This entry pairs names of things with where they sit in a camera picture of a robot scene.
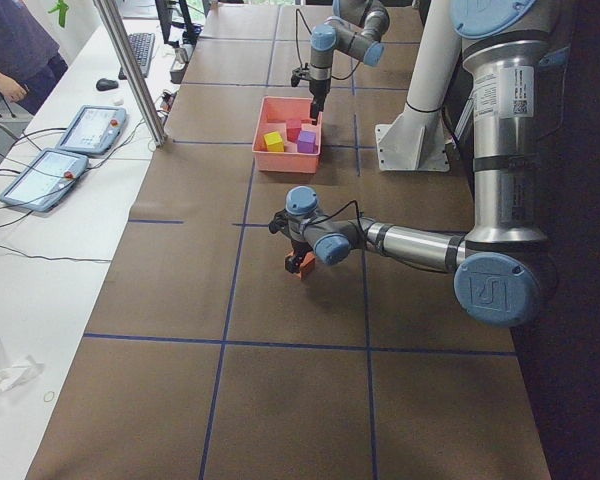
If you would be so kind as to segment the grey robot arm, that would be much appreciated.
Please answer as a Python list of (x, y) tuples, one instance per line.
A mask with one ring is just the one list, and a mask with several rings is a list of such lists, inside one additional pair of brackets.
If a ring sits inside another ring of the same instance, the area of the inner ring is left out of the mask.
[(434, 1), (424, 23), (403, 111), (375, 128), (386, 174), (448, 170), (445, 125), (453, 76), (470, 76), (461, 121), (473, 148), (472, 193), (444, 193), (409, 181), (410, 203), (386, 204), (390, 217), (343, 219), (326, 213), (316, 191), (291, 189), (269, 230), (291, 243), (285, 267), (308, 256), (327, 265), (367, 250), (404, 265), (453, 275), (458, 303), (474, 319), (512, 327), (535, 319), (557, 274), (536, 222), (536, 78), (553, 55), (563, 1)]
[(313, 96), (309, 118), (318, 123), (331, 88), (336, 51), (368, 66), (376, 66), (384, 52), (381, 42), (390, 27), (390, 17), (381, 1), (334, 1), (334, 14), (310, 32), (310, 58), (292, 71), (291, 86), (309, 83)]

